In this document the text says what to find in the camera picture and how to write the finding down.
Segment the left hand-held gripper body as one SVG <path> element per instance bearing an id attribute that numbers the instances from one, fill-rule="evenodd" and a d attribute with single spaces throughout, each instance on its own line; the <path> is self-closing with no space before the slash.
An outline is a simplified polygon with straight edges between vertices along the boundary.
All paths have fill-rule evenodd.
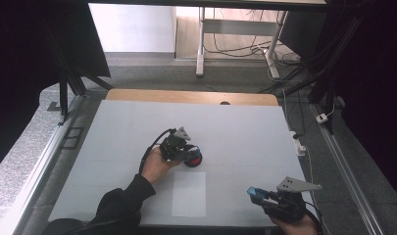
<path id="1" fill-rule="evenodd" d="M 183 127 L 171 129 L 170 135 L 160 144 L 161 153 L 167 162 L 185 161 L 186 151 L 184 150 L 191 137 Z"/>

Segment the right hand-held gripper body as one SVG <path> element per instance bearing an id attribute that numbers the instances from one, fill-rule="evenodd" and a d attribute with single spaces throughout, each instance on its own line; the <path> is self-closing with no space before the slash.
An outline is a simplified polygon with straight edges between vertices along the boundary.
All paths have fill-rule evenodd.
<path id="1" fill-rule="evenodd" d="M 312 192 L 321 190 L 319 184 L 314 184 L 302 181 L 296 178 L 286 176 L 277 186 L 277 198 L 270 198 L 273 200 L 271 208 L 264 208 L 265 214 L 273 216 L 287 223 L 300 221 L 305 215 L 312 220 L 317 218 L 306 209 L 306 202 L 302 197 L 303 192 Z"/>

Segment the red ink pad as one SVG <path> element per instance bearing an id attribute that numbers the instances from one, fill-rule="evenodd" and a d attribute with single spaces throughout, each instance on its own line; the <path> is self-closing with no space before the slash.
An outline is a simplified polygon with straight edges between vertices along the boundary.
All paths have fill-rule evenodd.
<path id="1" fill-rule="evenodd" d="M 188 154 L 193 155 L 193 159 L 190 162 L 191 165 L 189 167 L 197 167 L 200 163 L 202 163 L 203 157 L 202 157 L 201 151 L 199 151 L 199 152 L 187 152 L 187 155 Z"/>

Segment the person's right hand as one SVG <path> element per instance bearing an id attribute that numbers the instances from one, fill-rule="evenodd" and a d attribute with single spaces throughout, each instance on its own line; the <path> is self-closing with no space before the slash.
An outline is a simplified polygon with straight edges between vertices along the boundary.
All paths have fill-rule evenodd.
<path id="1" fill-rule="evenodd" d="M 276 235 L 318 235 L 316 224 L 307 215 L 293 223 L 287 223 L 273 216 L 271 221 L 278 226 Z"/>

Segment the person's left hand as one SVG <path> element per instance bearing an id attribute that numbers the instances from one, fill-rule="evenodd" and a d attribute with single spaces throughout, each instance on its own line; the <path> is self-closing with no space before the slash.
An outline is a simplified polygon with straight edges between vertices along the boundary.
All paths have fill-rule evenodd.
<path id="1" fill-rule="evenodd" d="M 167 162 L 159 147 L 155 147 L 146 158 L 141 175 L 151 184 L 163 177 L 171 168 L 180 164 L 180 161 Z"/>

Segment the white paper sheet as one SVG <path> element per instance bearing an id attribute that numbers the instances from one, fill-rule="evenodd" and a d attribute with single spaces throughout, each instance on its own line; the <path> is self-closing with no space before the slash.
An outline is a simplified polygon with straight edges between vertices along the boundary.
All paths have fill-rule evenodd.
<path id="1" fill-rule="evenodd" d="M 177 171 L 174 174 L 172 216 L 206 216 L 206 173 Z"/>

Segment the white board table cover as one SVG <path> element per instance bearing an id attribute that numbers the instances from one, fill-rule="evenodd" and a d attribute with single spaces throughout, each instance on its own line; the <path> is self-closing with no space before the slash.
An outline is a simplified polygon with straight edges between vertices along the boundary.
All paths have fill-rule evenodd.
<path id="1" fill-rule="evenodd" d="M 125 188 L 146 149 L 165 130 L 184 127 L 203 162 L 183 164 L 160 179 L 141 209 L 144 226 L 265 227 L 251 186 L 275 190 L 286 177 L 302 179 L 292 137 L 279 106 L 108 101 L 100 104 L 50 217 L 91 220 L 103 195 Z M 206 173 L 206 216 L 172 216 L 174 174 Z"/>

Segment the wooden table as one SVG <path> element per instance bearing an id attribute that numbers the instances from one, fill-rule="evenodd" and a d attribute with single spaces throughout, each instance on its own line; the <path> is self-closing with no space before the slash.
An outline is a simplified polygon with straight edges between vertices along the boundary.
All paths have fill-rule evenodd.
<path id="1" fill-rule="evenodd" d="M 141 101 L 190 104 L 229 104 L 243 106 L 277 106 L 278 101 L 272 94 L 174 91 L 148 89 L 111 89 L 108 101 Z"/>

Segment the white power strip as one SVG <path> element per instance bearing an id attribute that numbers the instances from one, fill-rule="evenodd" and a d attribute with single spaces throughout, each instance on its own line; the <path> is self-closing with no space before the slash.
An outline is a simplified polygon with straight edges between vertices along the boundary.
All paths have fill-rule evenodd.
<path id="1" fill-rule="evenodd" d="M 301 144 L 301 142 L 299 140 L 300 135 L 297 134 L 295 131 L 290 131 L 289 134 L 292 137 L 296 155 L 298 157 L 304 157 L 307 153 L 307 149 L 304 145 Z"/>

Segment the black metal stand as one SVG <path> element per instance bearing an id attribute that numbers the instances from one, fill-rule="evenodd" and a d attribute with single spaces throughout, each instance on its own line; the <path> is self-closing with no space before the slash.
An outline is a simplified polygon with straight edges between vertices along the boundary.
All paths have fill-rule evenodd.
<path id="1" fill-rule="evenodd" d="M 327 7 L 316 7 L 312 10 L 312 13 L 326 13 L 322 29 L 322 33 L 326 34 L 326 37 L 323 38 L 323 47 L 316 55 L 297 68 L 298 71 L 309 69 L 314 70 L 315 73 L 301 83 L 282 90 L 278 93 L 278 97 L 284 99 L 308 85 L 314 85 L 308 95 L 308 101 L 310 104 L 318 104 L 322 98 L 325 98 L 324 110 L 328 114 L 328 119 L 323 126 L 333 133 L 332 114 L 334 111 L 336 65 L 374 0 L 329 1 L 330 4 Z"/>
<path id="2" fill-rule="evenodd" d="M 112 85 L 101 76 L 110 77 L 110 70 L 93 19 L 76 23 L 59 23 L 46 29 L 60 83 L 60 124 L 69 117 L 68 87 L 76 96 L 84 95 L 83 77 L 106 90 Z"/>

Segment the black curtain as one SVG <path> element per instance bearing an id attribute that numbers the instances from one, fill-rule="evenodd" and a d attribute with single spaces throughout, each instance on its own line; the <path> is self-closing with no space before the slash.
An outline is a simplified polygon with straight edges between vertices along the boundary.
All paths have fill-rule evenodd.
<path id="1" fill-rule="evenodd" d="M 64 66 L 77 76 L 110 71 L 86 2 L 0 0 L 0 164 Z"/>
<path id="2" fill-rule="evenodd" d="M 325 1 L 328 13 L 289 13 L 280 40 L 317 72 L 349 21 L 364 17 L 329 77 L 346 125 L 397 193 L 397 0 Z"/>

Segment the aluminium rail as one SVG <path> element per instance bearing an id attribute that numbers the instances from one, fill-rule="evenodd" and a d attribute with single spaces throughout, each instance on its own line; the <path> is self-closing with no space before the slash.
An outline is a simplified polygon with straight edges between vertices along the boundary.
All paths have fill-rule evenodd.
<path id="1" fill-rule="evenodd" d="M 346 155 L 342 150 L 340 143 L 336 136 L 331 134 L 329 130 L 324 126 L 323 123 L 317 121 L 319 115 L 314 105 L 310 105 L 309 109 L 314 117 L 316 126 L 320 129 L 323 139 L 326 143 L 328 150 L 331 153 L 333 161 L 338 168 L 339 173 L 346 185 L 346 188 L 350 194 L 351 200 L 353 201 L 356 211 L 359 214 L 362 222 L 364 223 L 369 235 L 385 235 L 384 230 L 372 209 L 371 203 L 360 186 L 357 177 L 354 174 L 352 167 L 349 165 Z"/>
<path id="2" fill-rule="evenodd" d="M 14 235 L 20 226 L 33 194 L 37 191 L 46 169 L 60 149 L 61 142 L 74 122 L 76 113 L 83 104 L 84 99 L 85 96 L 74 96 L 69 105 L 69 115 L 65 120 L 56 123 L 50 139 L 44 146 L 32 170 L 29 172 L 29 176 L 24 182 L 21 191 L 15 198 L 13 204 L 9 207 L 6 216 L 0 221 L 0 235 Z"/>

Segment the white metal desk frame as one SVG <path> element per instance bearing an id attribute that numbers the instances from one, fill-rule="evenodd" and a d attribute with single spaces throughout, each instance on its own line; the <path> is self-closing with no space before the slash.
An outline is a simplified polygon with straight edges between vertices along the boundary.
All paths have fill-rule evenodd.
<path id="1" fill-rule="evenodd" d="M 274 22 L 259 21 L 240 21 L 240 20 L 222 20 L 207 19 L 206 8 L 199 8 L 199 43 L 196 59 L 196 76 L 202 77 L 204 74 L 204 36 L 211 34 L 228 34 L 228 35 L 254 35 L 269 36 L 271 44 L 268 49 L 263 49 L 263 56 L 268 64 L 269 75 L 273 79 L 279 79 L 279 73 L 273 59 L 275 46 L 280 36 L 282 27 L 286 19 L 286 11 L 277 11 Z"/>

